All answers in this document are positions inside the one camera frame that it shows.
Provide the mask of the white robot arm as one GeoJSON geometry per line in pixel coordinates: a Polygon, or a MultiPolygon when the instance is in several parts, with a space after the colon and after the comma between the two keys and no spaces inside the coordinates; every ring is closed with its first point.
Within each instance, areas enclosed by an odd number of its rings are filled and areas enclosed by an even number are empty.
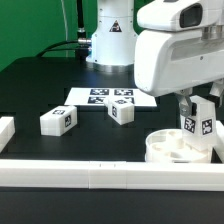
{"type": "Polygon", "coordinates": [[[217,107],[224,97],[224,0],[153,0],[138,12],[133,0],[98,0],[91,66],[134,68],[135,85],[154,96],[174,93],[180,113],[194,115],[192,88],[210,83],[217,107]]]}

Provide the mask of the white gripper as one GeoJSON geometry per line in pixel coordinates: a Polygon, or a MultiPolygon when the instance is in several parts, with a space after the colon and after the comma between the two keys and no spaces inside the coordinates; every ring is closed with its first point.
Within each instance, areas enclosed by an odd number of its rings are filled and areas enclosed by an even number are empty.
{"type": "Polygon", "coordinates": [[[180,114],[195,116],[191,87],[213,82],[210,100],[224,97],[224,37],[203,39],[201,29],[182,32],[144,30],[135,46],[134,80],[151,96],[175,93],[180,114]]]}

